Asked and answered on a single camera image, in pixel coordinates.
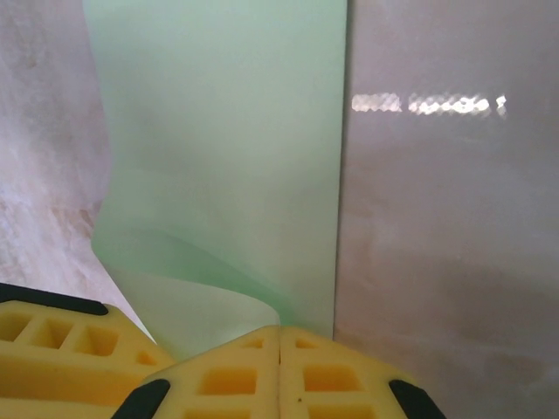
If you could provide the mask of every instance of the yellow foam pad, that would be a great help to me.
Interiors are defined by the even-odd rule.
[[[150,405],[150,419],[407,419],[389,383],[414,382],[332,340],[280,326],[260,328],[144,383],[164,381],[169,390]],[[145,401],[133,398],[127,402]]]
[[[17,419],[75,418],[72,403],[82,405],[74,408],[80,412],[115,411],[146,376],[172,365],[124,313],[105,307],[106,314],[92,315],[16,300],[0,304],[0,418],[13,417],[17,400],[27,403]],[[68,413],[53,402],[68,402]]]

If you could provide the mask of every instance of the square cutout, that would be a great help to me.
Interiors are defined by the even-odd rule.
[[[87,326],[74,348],[83,354],[108,356],[113,353],[119,334],[96,326]]]
[[[40,326],[30,343],[36,347],[59,349],[71,329],[72,323],[49,319]]]
[[[295,347],[299,349],[316,349],[318,346],[316,346],[313,342],[309,342],[308,340],[297,339],[295,341]]]
[[[308,419],[375,419],[370,406],[309,406]]]
[[[13,342],[31,321],[31,316],[20,313],[0,315],[0,340]]]
[[[262,347],[264,347],[264,340],[263,339],[251,340],[250,342],[245,343],[243,347],[253,347],[255,349],[262,349]]]
[[[343,365],[311,365],[303,369],[305,391],[361,391],[355,370]]]
[[[138,356],[136,356],[136,362],[142,365],[155,365],[157,361],[154,359],[153,356],[148,354],[145,351],[141,351]]]
[[[251,419],[250,410],[189,410],[184,419]]]
[[[215,368],[205,374],[198,394],[253,395],[256,393],[256,378],[256,369]]]

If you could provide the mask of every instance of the black edge trim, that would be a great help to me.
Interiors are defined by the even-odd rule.
[[[104,316],[108,314],[108,309],[103,304],[99,301],[93,301],[92,299],[80,299],[78,297],[34,290],[18,285],[0,284],[0,303],[5,303],[7,301],[22,301],[39,306],[93,314],[95,316]]]
[[[153,380],[128,395],[111,419],[153,419],[167,392],[170,382]]]
[[[408,419],[446,419],[422,388],[402,380],[392,380],[389,385]]]

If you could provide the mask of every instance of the white wall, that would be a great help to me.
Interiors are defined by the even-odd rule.
[[[449,417],[556,417],[559,3],[353,17],[337,339],[414,372]],[[375,93],[394,96],[355,97]],[[414,93],[492,112],[417,115]]]

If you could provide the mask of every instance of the green plastic sheet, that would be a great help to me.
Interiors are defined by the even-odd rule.
[[[342,0],[86,0],[114,165],[93,249],[155,340],[330,337]]]

